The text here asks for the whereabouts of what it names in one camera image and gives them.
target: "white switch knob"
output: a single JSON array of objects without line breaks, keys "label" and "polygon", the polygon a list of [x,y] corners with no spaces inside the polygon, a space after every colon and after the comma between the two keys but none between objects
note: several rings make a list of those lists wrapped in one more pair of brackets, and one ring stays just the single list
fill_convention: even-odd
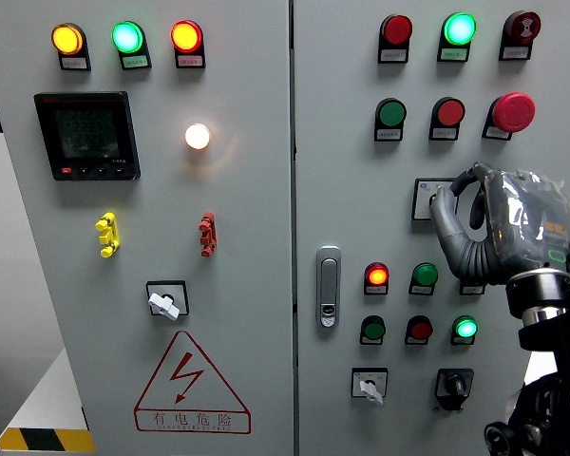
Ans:
[{"label": "white switch knob", "polygon": [[368,401],[373,402],[377,406],[382,406],[384,404],[382,401],[382,395],[377,391],[376,386],[373,383],[361,380],[359,382],[359,388]]},{"label": "white switch knob", "polygon": [[173,299],[168,296],[162,297],[153,293],[148,299],[148,304],[154,314],[158,313],[166,316],[171,321],[175,321],[180,316],[180,309],[173,305]]}]

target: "gray metal panel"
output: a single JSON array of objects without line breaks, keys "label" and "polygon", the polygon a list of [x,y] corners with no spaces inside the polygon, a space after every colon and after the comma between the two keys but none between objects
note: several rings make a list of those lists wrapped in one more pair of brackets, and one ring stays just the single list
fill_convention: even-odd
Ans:
[{"label": "gray metal panel", "polygon": [[[205,70],[175,69],[181,19],[202,27]],[[143,28],[151,69],[121,70],[110,33],[122,20]],[[63,22],[84,30],[90,73],[59,69],[50,33]],[[100,455],[293,453],[288,44],[287,1],[0,2],[0,116]],[[32,96],[93,90],[128,92],[140,180],[52,179]],[[212,131],[201,153],[183,142],[193,123]],[[122,246],[103,259],[94,224],[108,210]],[[187,283],[190,315],[175,323],[149,314],[145,282],[162,279]],[[179,330],[250,410],[250,435],[136,430],[133,409]]]},{"label": "gray metal panel", "polygon": [[[542,19],[532,59],[499,63],[503,23],[521,9]],[[437,64],[443,21],[461,10],[478,23],[469,61]],[[376,64],[378,30],[390,14],[413,23],[406,65]],[[458,295],[430,222],[410,221],[414,179],[456,177],[483,161],[565,180],[570,193],[570,2],[563,9],[551,1],[300,0],[294,22],[300,454],[483,454],[484,426],[504,419],[505,402],[523,383],[521,322],[509,315],[503,287]],[[491,103],[518,90],[535,100],[534,122],[511,142],[482,140]],[[460,138],[429,142],[431,109],[445,96],[465,103]],[[404,139],[377,143],[374,111],[388,97],[408,109]],[[463,219],[469,205],[462,198]],[[314,256],[326,244],[342,252],[340,322],[331,331],[314,317]],[[386,297],[363,296],[374,261],[389,267]],[[410,296],[412,270],[423,261],[439,269],[435,295]],[[386,322],[383,346],[359,345],[369,314]],[[417,314],[435,329],[426,347],[404,345]],[[450,346],[462,314],[479,322],[473,347]],[[351,398],[351,368],[360,367],[389,369],[382,408]],[[474,369],[463,412],[433,411],[440,368]]]}]

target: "yellow and black striped tape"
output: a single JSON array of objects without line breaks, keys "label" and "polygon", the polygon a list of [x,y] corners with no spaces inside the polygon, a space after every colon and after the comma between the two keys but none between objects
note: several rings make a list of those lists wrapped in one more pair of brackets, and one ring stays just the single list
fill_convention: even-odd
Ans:
[{"label": "yellow and black striped tape", "polygon": [[8,427],[0,437],[0,449],[95,452],[91,433],[86,429],[34,429],[29,427]]}]

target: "digital power meter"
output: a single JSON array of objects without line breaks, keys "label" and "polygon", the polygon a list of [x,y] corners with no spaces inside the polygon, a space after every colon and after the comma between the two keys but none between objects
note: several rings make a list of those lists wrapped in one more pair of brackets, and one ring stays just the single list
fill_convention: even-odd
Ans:
[{"label": "digital power meter", "polygon": [[133,181],[140,176],[126,92],[34,95],[56,181]]}]

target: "red terminal connector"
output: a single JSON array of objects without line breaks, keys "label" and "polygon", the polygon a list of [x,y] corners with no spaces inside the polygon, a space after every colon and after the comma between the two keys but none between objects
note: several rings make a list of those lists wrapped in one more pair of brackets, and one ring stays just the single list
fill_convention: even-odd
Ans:
[{"label": "red terminal connector", "polygon": [[200,245],[202,245],[202,251],[200,254],[208,258],[215,251],[218,246],[218,237],[216,236],[216,222],[211,212],[206,212],[202,216],[202,220],[199,225],[200,231]]}]

